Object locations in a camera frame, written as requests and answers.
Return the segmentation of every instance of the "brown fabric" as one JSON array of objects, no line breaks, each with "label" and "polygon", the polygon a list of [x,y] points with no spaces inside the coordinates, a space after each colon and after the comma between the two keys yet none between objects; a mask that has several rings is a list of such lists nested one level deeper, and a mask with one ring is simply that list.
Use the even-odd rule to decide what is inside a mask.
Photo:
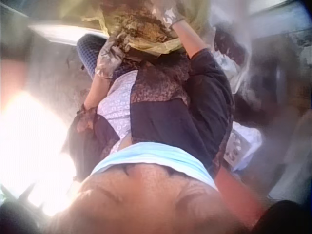
[{"label": "brown fabric", "polygon": [[188,95],[182,84],[189,77],[189,68],[188,58],[180,52],[161,56],[155,65],[145,62],[132,87],[130,103],[181,98],[188,105]]}]

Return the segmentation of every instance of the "hand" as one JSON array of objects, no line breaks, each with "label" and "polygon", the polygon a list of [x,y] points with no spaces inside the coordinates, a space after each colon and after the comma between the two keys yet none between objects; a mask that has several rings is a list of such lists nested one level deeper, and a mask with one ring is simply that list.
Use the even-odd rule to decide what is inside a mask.
[{"label": "hand", "polygon": [[178,12],[177,0],[151,0],[146,3],[153,15],[155,15],[167,28],[184,19]]},{"label": "hand", "polygon": [[125,56],[122,50],[115,46],[116,40],[116,34],[110,36],[99,52],[95,72],[101,78],[112,79],[114,71],[121,65]]}]

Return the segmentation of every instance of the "yellow plastic bag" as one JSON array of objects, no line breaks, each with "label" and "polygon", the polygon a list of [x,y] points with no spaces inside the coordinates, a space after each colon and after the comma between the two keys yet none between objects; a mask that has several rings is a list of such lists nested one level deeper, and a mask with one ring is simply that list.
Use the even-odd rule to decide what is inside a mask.
[{"label": "yellow plastic bag", "polygon": [[[187,22],[198,34],[201,34],[204,31],[204,27],[207,26],[210,0],[178,1],[184,7]],[[97,25],[94,26],[100,26],[106,36],[109,36],[109,29],[114,24],[109,16],[103,15],[100,7],[92,5],[89,0],[64,0],[60,16],[80,16],[83,21],[97,22]],[[179,39],[172,39],[164,43],[155,43],[142,38],[133,38],[129,45],[153,55],[168,54],[182,47]]]}]

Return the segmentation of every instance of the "jacket sleeve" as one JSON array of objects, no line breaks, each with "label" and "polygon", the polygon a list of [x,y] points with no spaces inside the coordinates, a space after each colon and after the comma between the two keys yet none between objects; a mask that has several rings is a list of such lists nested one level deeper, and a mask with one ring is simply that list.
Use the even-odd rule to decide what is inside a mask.
[{"label": "jacket sleeve", "polygon": [[208,170],[215,176],[231,133],[234,101],[224,72],[207,49],[191,59],[186,91],[193,121],[208,153],[214,158],[214,168]]}]

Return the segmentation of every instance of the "dark object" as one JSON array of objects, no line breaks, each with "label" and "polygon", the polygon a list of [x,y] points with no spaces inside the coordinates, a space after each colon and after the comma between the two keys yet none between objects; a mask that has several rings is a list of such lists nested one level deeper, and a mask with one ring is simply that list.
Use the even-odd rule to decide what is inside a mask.
[{"label": "dark object", "polygon": [[310,234],[311,214],[292,201],[280,201],[268,209],[251,233]]},{"label": "dark object", "polygon": [[1,234],[39,234],[32,214],[17,202],[5,202],[0,207]]},{"label": "dark object", "polygon": [[234,60],[238,66],[243,65],[246,57],[246,50],[236,42],[231,34],[225,32],[219,26],[216,27],[214,48],[216,51],[220,51],[220,53]]}]

